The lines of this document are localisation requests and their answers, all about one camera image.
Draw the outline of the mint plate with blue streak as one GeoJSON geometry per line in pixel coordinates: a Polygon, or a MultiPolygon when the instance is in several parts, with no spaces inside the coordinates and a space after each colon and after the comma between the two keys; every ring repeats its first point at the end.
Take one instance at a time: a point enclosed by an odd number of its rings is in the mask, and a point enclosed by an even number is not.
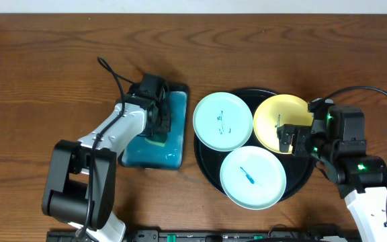
{"type": "Polygon", "coordinates": [[[286,173],[271,152],[254,146],[231,151],[220,168],[225,194],[249,210],[264,210],[278,203],[286,190],[286,173]]]}

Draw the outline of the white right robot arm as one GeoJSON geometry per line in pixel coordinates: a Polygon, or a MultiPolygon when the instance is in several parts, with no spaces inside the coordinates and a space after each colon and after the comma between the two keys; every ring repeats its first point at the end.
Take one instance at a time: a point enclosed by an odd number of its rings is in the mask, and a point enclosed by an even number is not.
{"type": "Polygon", "coordinates": [[[362,241],[387,241],[387,166],[367,155],[363,118],[330,118],[315,125],[282,124],[280,151],[312,157],[317,168],[337,186],[362,241]]]}

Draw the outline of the green scouring sponge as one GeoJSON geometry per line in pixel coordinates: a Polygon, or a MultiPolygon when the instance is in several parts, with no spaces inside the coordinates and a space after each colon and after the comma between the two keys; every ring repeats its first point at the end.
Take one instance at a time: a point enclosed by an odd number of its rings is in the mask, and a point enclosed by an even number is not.
{"type": "Polygon", "coordinates": [[[156,146],[164,147],[167,142],[167,134],[153,134],[147,136],[145,141],[156,146]]]}

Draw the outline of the yellow plate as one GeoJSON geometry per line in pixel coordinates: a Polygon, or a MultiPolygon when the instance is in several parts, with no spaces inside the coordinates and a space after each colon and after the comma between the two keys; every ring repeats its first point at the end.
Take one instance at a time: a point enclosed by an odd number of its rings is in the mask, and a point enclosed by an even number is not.
{"type": "Polygon", "coordinates": [[[253,115],[253,130],[257,140],[268,150],[283,155],[292,152],[292,145],[287,152],[281,152],[277,129],[284,124],[310,126],[313,115],[308,112],[306,101],[295,95],[274,95],[263,101],[253,115]]]}

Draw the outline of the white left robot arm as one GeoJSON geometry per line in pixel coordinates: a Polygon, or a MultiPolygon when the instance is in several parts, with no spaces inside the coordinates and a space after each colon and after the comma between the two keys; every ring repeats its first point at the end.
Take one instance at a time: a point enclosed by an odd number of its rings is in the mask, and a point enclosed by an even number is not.
{"type": "Polygon", "coordinates": [[[75,227],[78,241],[122,241],[126,225],[112,210],[118,159],[137,137],[167,141],[171,96],[171,91],[130,93],[88,135],[57,142],[44,188],[43,214],[75,227]]]}

